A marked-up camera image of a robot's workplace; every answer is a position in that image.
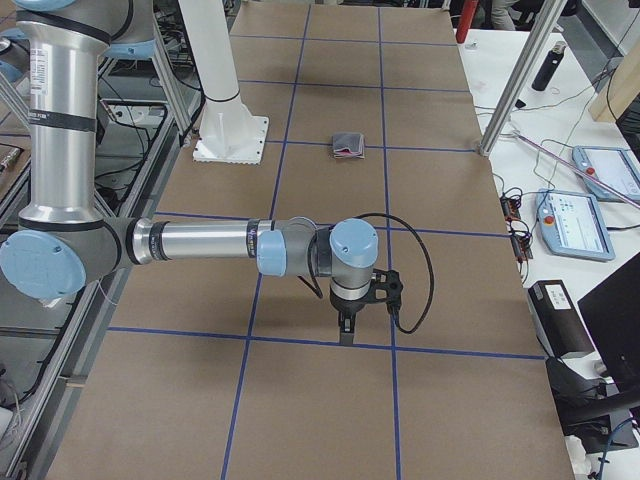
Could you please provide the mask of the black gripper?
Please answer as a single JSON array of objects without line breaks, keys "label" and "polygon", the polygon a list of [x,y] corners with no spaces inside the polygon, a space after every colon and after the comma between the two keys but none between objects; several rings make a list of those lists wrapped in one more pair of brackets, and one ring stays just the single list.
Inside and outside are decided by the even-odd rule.
[{"label": "black gripper", "polygon": [[330,291],[331,305],[338,311],[338,323],[341,332],[355,332],[356,314],[369,304],[368,294],[363,290],[346,292]]}]

